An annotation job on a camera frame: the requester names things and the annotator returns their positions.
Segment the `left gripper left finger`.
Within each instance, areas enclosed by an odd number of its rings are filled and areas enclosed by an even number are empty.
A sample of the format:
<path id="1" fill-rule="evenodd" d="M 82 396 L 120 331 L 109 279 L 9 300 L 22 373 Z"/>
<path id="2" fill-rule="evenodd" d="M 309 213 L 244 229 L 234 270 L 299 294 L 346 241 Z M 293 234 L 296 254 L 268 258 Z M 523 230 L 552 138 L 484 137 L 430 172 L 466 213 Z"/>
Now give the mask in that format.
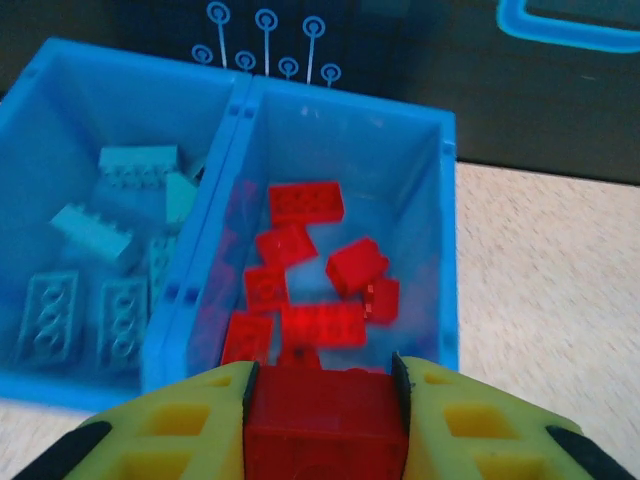
<path id="1" fill-rule="evenodd" d="M 27 479 L 242 479 L 255 362 L 227 364 L 94 415 L 24 469 Z"/>

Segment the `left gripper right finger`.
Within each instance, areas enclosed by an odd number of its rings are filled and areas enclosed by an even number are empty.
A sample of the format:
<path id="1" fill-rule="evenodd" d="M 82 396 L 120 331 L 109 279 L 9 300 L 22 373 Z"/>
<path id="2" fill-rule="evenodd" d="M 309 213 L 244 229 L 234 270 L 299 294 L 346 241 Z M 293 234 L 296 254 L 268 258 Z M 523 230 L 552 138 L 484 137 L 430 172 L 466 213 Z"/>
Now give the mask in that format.
<path id="1" fill-rule="evenodd" d="M 459 372 L 394 354 L 406 479 L 629 479 L 572 420 Z"/>

